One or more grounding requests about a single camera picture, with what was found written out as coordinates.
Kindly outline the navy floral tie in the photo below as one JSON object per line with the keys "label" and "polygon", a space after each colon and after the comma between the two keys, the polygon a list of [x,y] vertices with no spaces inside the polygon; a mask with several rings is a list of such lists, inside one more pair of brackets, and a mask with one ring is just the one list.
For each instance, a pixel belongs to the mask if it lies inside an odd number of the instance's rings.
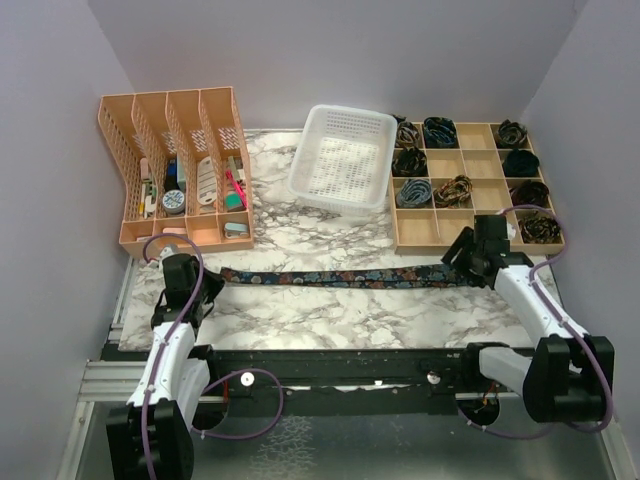
{"label": "navy floral tie", "polygon": [[476,283],[444,264],[335,271],[240,271],[220,269],[228,282],[266,286],[356,289],[418,289],[474,287]]}

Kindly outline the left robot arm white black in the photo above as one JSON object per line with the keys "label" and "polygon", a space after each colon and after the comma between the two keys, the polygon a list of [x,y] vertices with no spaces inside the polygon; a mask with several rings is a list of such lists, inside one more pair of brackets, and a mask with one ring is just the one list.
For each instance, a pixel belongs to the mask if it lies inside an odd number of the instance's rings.
{"label": "left robot arm white black", "polygon": [[189,479],[190,429],[200,394],[214,392],[221,371],[195,340],[224,280],[194,255],[161,261],[165,288],[152,315],[152,348],[126,405],[109,412],[106,433],[116,479]]}

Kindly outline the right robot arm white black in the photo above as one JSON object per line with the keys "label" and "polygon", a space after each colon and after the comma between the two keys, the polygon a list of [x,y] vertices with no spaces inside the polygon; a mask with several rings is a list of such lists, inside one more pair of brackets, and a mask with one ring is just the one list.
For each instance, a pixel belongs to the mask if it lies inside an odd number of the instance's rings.
{"label": "right robot arm white black", "polygon": [[612,420],[615,350],[563,309],[538,278],[538,265],[514,252],[503,213],[477,215],[443,256],[444,264],[496,292],[524,326],[531,356],[499,343],[471,344],[459,367],[461,383],[481,391],[493,381],[517,393],[537,423],[564,423],[583,432]]}

